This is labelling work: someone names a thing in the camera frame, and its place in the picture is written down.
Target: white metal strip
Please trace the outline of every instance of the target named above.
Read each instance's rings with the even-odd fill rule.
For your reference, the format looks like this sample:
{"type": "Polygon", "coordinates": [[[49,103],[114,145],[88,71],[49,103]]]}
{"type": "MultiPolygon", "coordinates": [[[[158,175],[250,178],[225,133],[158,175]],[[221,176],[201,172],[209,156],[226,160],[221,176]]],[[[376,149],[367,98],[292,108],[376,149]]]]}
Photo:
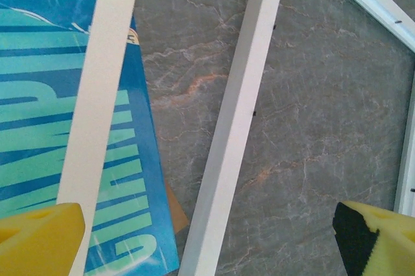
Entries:
{"type": "MultiPolygon", "coordinates": [[[[415,52],[415,22],[393,0],[355,1],[400,39],[410,50],[415,52]]],[[[410,190],[415,187],[414,106],[415,98],[414,94],[412,94],[395,200],[395,212],[413,216],[415,216],[415,211],[412,211],[414,193],[410,190]]]]}
{"type": "Polygon", "coordinates": [[[86,255],[134,0],[97,0],[58,203],[77,202],[86,230],[70,275],[84,274],[86,255]]]}
{"type": "Polygon", "coordinates": [[[215,274],[279,0],[248,0],[179,276],[215,274]]]}

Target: marble surface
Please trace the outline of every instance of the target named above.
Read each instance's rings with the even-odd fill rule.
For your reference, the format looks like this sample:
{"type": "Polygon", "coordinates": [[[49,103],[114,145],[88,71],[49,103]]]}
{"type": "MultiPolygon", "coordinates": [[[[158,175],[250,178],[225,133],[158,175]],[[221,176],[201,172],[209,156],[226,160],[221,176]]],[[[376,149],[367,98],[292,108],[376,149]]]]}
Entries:
{"type": "MultiPolygon", "coordinates": [[[[190,217],[246,1],[136,3],[163,169],[190,217]]],[[[276,24],[217,275],[343,276],[335,206],[392,208],[414,55],[352,0],[281,0],[276,24]]]]}

